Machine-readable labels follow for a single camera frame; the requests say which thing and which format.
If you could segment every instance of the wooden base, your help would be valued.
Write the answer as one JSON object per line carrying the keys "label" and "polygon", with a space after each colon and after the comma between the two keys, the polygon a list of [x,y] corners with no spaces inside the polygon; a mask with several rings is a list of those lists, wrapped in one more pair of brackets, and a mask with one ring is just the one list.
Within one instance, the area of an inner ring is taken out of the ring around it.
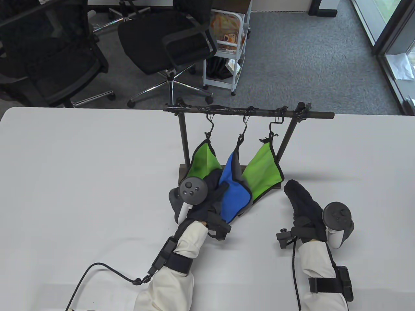
{"label": "wooden base", "polygon": [[[246,165],[241,165],[242,172],[244,172],[246,167],[247,167]],[[186,172],[187,172],[186,164],[180,164],[180,166],[179,166],[179,182],[178,182],[179,184],[180,184],[180,181],[185,177]],[[272,187],[272,189],[281,189],[281,183],[275,185],[274,187]]]}

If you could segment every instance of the metal hook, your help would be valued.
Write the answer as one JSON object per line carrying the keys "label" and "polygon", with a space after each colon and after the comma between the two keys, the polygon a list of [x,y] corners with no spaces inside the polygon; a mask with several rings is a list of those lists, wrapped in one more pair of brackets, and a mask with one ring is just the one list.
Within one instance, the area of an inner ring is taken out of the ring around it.
{"label": "metal hook", "polygon": [[242,118],[242,122],[245,124],[245,129],[242,132],[242,134],[239,134],[239,137],[243,137],[245,135],[245,132],[247,131],[247,128],[248,128],[248,120],[250,118],[250,116],[247,116],[247,113],[249,111],[254,111],[255,109],[258,109],[258,108],[255,108],[254,106],[249,106],[248,109],[245,111],[244,117]]}
{"label": "metal hook", "polygon": [[281,108],[276,109],[277,111],[281,112],[281,121],[280,121],[280,117],[275,117],[275,121],[269,123],[269,132],[272,133],[273,137],[278,136],[278,134],[274,134],[274,132],[271,129],[271,125],[284,123],[284,112],[287,111],[287,109],[288,109],[288,106],[283,106]]}
{"label": "metal hook", "polygon": [[205,132],[206,138],[209,138],[212,135],[213,128],[215,127],[215,125],[212,122],[214,116],[215,115],[212,114],[211,117],[209,118],[209,114],[208,113],[206,114],[206,119],[212,124],[212,128],[210,129],[210,131]]}

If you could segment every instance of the blue cloth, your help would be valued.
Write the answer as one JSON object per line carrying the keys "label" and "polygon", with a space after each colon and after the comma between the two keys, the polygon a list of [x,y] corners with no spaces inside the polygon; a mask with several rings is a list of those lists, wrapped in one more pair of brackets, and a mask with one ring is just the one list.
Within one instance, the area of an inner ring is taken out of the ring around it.
{"label": "blue cloth", "polygon": [[230,223],[241,210],[252,204],[252,193],[248,186],[243,184],[241,178],[241,166],[239,164],[237,150],[232,152],[223,170],[219,184],[227,182],[229,189],[222,199],[221,217]]}

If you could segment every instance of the white rolling cart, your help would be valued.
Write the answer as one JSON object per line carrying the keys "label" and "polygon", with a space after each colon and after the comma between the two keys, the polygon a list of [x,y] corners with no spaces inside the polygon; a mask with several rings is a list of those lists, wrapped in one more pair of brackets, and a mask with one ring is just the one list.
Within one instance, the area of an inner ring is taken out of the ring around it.
{"label": "white rolling cart", "polygon": [[[223,57],[227,59],[235,60],[235,70],[233,76],[227,79],[211,79],[206,77],[206,60],[203,61],[203,88],[206,90],[209,85],[222,87],[231,90],[231,95],[235,96],[235,90],[238,86],[239,77],[242,73],[242,69],[245,62],[245,48],[247,46],[247,40],[249,37],[249,20],[251,18],[252,0],[227,0],[220,1],[215,0],[213,3],[213,12],[223,13],[231,16],[235,16],[239,20],[239,31],[237,43],[229,43],[218,40],[218,44],[236,47],[235,53],[217,51],[215,56]],[[245,34],[245,40],[242,42],[242,34]],[[236,63],[239,63],[241,69],[239,72],[236,70]]]}

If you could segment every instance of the black metal rack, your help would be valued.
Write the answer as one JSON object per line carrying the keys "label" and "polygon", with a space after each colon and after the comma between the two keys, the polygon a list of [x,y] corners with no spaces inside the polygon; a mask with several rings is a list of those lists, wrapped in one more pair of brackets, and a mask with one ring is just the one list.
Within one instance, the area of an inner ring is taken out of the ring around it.
{"label": "black metal rack", "polygon": [[189,144],[187,138],[187,128],[185,113],[203,113],[203,114],[225,114],[225,115],[237,115],[237,116],[256,116],[256,117],[275,117],[275,118],[291,118],[290,124],[281,142],[280,148],[276,154],[277,161],[280,162],[281,157],[287,148],[288,142],[297,126],[297,123],[306,119],[333,119],[334,112],[312,112],[311,104],[305,104],[303,102],[298,103],[295,110],[287,110],[288,107],[277,108],[275,110],[257,109],[253,107],[249,108],[230,108],[219,105],[210,106],[190,106],[184,103],[181,98],[178,98],[174,106],[169,106],[164,111],[172,112],[179,118],[180,133],[183,145],[183,154],[185,164],[180,164],[179,180],[184,177],[187,169],[190,167],[190,154]]}

